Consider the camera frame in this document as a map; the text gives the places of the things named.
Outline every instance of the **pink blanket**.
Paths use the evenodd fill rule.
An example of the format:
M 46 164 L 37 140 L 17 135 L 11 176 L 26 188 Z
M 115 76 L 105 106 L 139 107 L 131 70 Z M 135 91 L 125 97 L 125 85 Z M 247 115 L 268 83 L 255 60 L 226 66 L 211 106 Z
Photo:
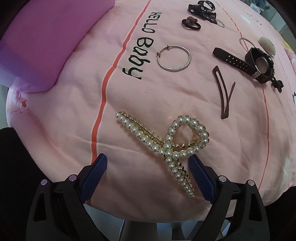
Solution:
M 200 31 L 185 29 L 181 21 L 190 15 L 187 7 L 192 3 L 117 0 L 76 47 L 52 89 L 9 91 L 9 125 L 52 181 L 79 173 L 100 153 L 108 157 L 108 168 L 89 204 L 116 217 L 148 222 L 202 220 L 211 207 L 195 183 L 196 197 L 189 198 L 163 159 L 118 122 L 115 114 L 121 110 L 161 137 L 178 115 L 197 118 L 210 134 L 210 142 L 198 154 L 202 162 L 233 182 L 254 180 L 265 205 L 295 185 L 296 77 L 282 37 L 237 0 L 213 2 L 225 28 L 199 19 Z M 244 59 L 241 36 L 257 46 L 261 36 L 273 42 L 275 77 L 284 83 L 282 93 L 270 82 L 253 81 L 212 55 L 219 47 Z M 187 69 L 169 72 L 158 66 L 156 53 L 168 44 L 190 51 Z M 178 49 L 161 55 L 162 64 L 171 68 L 186 61 L 186 53 Z M 224 120 L 212 74 L 216 65 L 228 92 L 236 82 L 230 114 Z M 192 137 L 183 128 L 177 135 L 177 143 Z M 188 170 L 187 161 L 182 163 Z M 234 202 L 228 215 L 233 211 Z

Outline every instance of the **watch strap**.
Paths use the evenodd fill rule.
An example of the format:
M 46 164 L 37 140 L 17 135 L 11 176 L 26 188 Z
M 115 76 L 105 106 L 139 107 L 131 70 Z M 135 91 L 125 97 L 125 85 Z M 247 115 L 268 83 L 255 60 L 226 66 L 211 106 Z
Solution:
M 252 76 L 257 72 L 257 69 L 255 67 L 221 48 L 215 48 L 213 51 L 213 55 L 216 56 L 218 59 L 228 63 L 229 65 L 247 73 L 248 75 Z

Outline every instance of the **brown hair tie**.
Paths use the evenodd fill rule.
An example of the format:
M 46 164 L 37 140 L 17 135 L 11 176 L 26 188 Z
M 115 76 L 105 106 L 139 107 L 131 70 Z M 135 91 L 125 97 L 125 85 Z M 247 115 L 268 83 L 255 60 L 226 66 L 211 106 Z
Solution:
M 189 16 L 187 19 L 182 20 L 182 24 L 190 29 L 193 30 L 200 30 L 201 26 L 197 23 L 197 19 Z

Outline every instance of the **pearl hair claw clip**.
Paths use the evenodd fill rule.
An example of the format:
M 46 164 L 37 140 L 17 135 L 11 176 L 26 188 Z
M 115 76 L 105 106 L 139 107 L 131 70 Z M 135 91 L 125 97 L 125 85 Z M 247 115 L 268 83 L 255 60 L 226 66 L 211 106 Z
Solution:
M 179 115 L 177 120 L 173 121 L 168 129 L 168 134 L 163 139 L 139 120 L 136 120 L 135 117 L 132 117 L 124 111 L 118 112 L 116 118 L 149 149 L 164 157 L 164 161 L 167 163 L 172 175 L 178 180 L 189 197 L 193 198 L 195 193 L 192 188 L 191 180 L 179 159 L 192 156 L 207 145 L 210 140 L 208 138 L 209 133 L 206 132 L 205 126 L 200 124 L 197 119 L 188 115 Z M 183 124 L 188 125 L 193 131 L 194 138 L 187 143 L 174 144 L 173 136 L 176 134 L 176 130 Z

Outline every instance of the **silver hoop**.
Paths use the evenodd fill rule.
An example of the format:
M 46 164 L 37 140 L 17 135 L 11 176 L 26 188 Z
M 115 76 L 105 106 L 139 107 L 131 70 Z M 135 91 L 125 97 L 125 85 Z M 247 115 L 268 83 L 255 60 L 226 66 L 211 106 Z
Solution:
M 184 66 L 182 66 L 182 67 L 180 67 L 180 68 L 176 68 L 176 69 L 171 69 L 171 68 L 167 68 L 167 67 L 163 66 L 163 65 L 159 62 L 160 54 L 161 54 L 161 52 L 164 51 L 165 49 L 169 50 L 170 48 L 180 48 L 180 49 L 183 49 L 183 50 L 188 54 L 188 62 L 187 62 Z M 187 49 L 185 49 L 184 47 L 182 47 L 182 46 L 178 46 L 178 45 L 167 45 L 166 47 L 164 47 L 164 48 L 162 48 L 160 51 L 158 51 L 158 52 L 156 53 L 156 56 L 157 56 L 157 63 L 158 63 L 158 65 L 159 65 L 162 69 L 165 69 L 165 70 L 167 70 L 167 71 L 171 71 L 171 72 L 177 72 L 177 71 L 184 70 L 184 69 L 186 69 L 186 68 L 188 67 L 188 65 L 189 65 L 190 62 L 191 62 L 191 54 L 190 54 L 190 52 L 189 52 Z
M 216 21 L 217 21 L 217 25 L 218 25 L 218 26 L 220 26 L 221 28 L 225 28 L 225 25 L 224 25 L 224 23 L 223 23 L 222 21 L 220 21 L 220 20 L 217 20 L 217 19 L 216 19 Z
M 247 48 L 242 44 L 242 40 L 245 40 L 247 42 L 249 42 L 251 45 L 253 45 L 255 48 L 257 48 L 250 40 L 246 39 L 246 38 L 239 38 L 239 43 L 241 44 L 241 46 L 244 47 L 244 49 L 248 52 Z

